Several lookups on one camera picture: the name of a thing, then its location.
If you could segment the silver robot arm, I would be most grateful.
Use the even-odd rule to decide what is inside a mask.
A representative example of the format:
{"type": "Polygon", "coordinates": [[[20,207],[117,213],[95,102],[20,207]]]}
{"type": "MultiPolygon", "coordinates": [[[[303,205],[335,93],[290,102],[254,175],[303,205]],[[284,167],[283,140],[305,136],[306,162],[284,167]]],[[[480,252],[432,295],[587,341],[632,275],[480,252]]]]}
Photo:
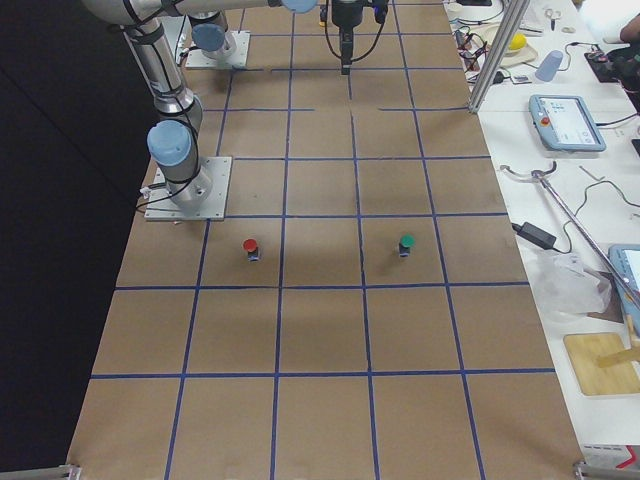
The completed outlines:
{"type": "Polygon", "coordinates": [[[226,12],[247,8],[284,7],[305,14],[315,1],[86,1],[84,6],[110,31],[124,35],[151,91],[161,122],[147,137],[151,156],[164,175],[165,193],[156,200],[136,206],[173,205],[180,213],[200,206],[210,195],[212,180],[204,172],[198,136],[203,108],[188,88],[181,67],[166,38],[163,16],[185,17],[191,24],[195,47],[210,57],[230,56],[233,35],[228,30],[226,12]]]}
{"type": "Polygon", "coordinates": [[[213,11],[189,17],[191,38],[207,58],[226,61],[236,50],[224,11],[213,11]]]}

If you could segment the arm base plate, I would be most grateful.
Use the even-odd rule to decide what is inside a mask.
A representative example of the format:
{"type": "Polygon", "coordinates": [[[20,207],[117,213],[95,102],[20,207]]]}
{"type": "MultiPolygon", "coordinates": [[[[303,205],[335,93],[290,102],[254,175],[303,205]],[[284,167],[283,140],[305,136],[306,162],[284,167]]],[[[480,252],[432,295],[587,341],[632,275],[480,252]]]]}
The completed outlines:
{"type": "Polygon", "coordinates": [[[186,57],[187,69],[243,70],[249,51],[249,31],[228,31],[217,50],[203,50],[193,40],[186,57]]]}
{"type": "Polygon", "coordinates": [[[223,221],[230,184],[232,158],[201,157],[200,171],[194,180],[178,195],[168,198],[179,185],[167,189],[161,169],[155,169],[153,183],[161,187],[152,189],[144,218],[148,221],[223,221]]]}

